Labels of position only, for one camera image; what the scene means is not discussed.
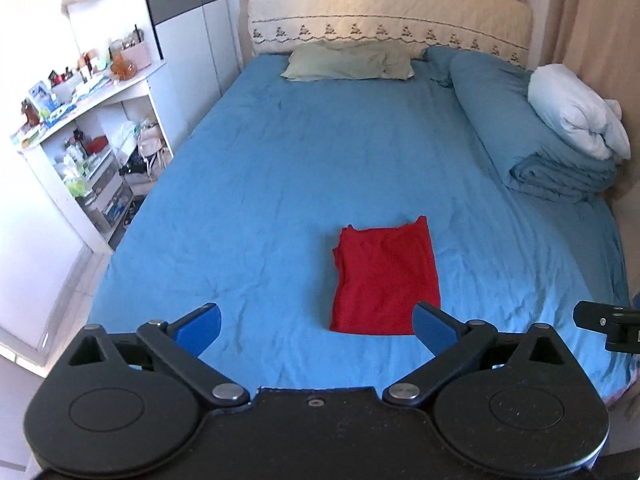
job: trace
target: screw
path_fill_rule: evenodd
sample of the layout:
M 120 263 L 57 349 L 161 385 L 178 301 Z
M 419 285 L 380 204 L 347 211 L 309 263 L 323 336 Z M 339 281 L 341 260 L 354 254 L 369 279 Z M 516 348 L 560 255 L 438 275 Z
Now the screw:
M 394 399 L 412 400 L 420 395 L 420 388 L 415 384 L 398 383 L 389 388 L 389 395 Z
M 220 400 L 238 400 L 244 394 L 244 388 L 240 384 L 223 383 L 213 388 L 211 393 Z

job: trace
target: headboard cover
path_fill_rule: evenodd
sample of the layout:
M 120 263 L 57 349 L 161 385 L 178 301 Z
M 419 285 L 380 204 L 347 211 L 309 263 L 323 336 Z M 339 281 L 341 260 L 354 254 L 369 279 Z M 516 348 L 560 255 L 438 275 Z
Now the headboard cover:
M 515 0 L 249 0 L 256 54 L 317 40 L 402 41 L 412 56 L 440 44 L 525 66 L 532 10 Z

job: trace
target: curtain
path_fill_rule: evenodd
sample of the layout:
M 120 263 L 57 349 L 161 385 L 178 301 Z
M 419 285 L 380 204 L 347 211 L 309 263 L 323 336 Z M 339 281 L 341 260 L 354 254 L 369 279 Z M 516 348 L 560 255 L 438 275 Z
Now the curtain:
M 620 101 L 632 160 L 613 197 L 640 180 L 640 0 L 551 0 L 541 64 L 563 63 L 605 99 Z

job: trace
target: folded red garment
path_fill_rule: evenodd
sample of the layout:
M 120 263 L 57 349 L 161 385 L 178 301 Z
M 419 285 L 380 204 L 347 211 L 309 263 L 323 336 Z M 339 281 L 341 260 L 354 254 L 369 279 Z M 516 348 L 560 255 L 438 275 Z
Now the folded red garment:
M 330 330 L 361 335 L 412 335 L 416 303 L 440 307 L 427 219 L 389 229 L 340 233 L 334 249 L 338 290 Z

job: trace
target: white desk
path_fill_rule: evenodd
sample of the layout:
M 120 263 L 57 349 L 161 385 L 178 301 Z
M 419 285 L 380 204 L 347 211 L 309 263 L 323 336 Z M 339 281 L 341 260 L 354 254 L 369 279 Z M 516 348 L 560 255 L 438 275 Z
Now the white desk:
M 40 134 L 41 137 L 32 141 L 28 148 L 19 150 L 62 215 L 96 253 L 113 253 L 108 243 L 110 234 L 103 235 L 94 227 L 60 179 L 43 146 L 47 145 L 47 141 L 56 142 L 55 134 L 78 118 L 87 118 L 91 114 L 99 113 L 100 107 L 143 96 L 148 97 L 164 141 L 173 156 L 188 136 L 188 131 L 182 110 L 177 104 L 178 99 L 170 72 L 164 61 L 153 63 L 128 81 L 108 84 L 99 89 L 95 94 L 80 101 L 68 116 Z

